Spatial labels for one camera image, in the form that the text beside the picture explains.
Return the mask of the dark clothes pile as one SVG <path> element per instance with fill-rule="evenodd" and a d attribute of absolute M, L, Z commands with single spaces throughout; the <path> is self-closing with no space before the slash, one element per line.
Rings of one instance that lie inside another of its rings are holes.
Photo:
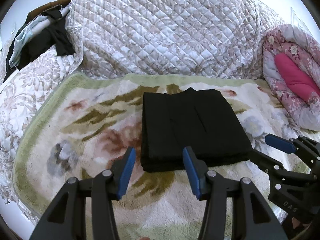
<path fill-rule="evenodd" d="M 56 46 L 58 56 L 75 53 L 65 28 L 66 16 L 71 3 L 59 3 L 26 19 L 25 24 L 17 31 L 5 61 L 7 80 L 15 70 L 21 70 L 37 59 L 51 46 Z"/>

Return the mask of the quilted white beige bedspread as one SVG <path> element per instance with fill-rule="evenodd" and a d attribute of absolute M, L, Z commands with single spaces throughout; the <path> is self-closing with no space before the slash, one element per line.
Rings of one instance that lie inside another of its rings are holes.
<path fill-rule="evenodd" d="M 242 122 L 277 130 L 271 110 L 281 105 L 262 79 L 262 41 L 277 23 L 258 0 L 72 0 L 66 28 L 75 54 L 57 56 L 50 47 L 1 92 L 1 196 L 39 220 L 53 191 L 17 165 L 18 146 L 36 112 L 76 71 L 90 85 L 127 90 L 157 81 L 214 87 Z"/>

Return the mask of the floral fleece blanket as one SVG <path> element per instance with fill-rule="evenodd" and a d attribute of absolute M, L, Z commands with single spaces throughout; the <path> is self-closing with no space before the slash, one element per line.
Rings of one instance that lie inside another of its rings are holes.
<path fill-rule="evenodd" d="M 285 139 L 319 133 L 300 129 L 262 80 L 136 75 L 98 81 L 73 74 L 46 100 L 25 131 L 14 161 L 13 184 L 35 217 L 70 177 L 87 179 L 111 167 L 127 147 L 141 146 L 143 93 L 175 94 L 188 88 L 221 92 L 252 146 L 306 173 L 296 156 L 267 146 L 267 134 Z M 113 208 L 121 239 L 197 239 L 205 202 L 191 192 L 184 171 L 146 173 L 135 163 L 127 193 Z"/>

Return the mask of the pink floral rolled comforter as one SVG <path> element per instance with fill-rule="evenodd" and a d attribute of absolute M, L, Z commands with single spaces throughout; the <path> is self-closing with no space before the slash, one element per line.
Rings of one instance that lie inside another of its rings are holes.
<path fill-rule="evenodd" d="M 263 76 L 294 122 L 319 131 L 319 42 L 284 24 L 263 41 Z"/>

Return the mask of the black pants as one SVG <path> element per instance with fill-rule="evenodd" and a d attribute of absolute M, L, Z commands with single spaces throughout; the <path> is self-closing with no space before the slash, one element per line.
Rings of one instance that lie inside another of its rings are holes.
<path fill-rule="evenodd" d="M 208 167 L 247 161 L 253 150 L 231 105 L 215 89 L 144 93 L 140 163 L 145 172 L 184 169 L 190 146 Z"/>

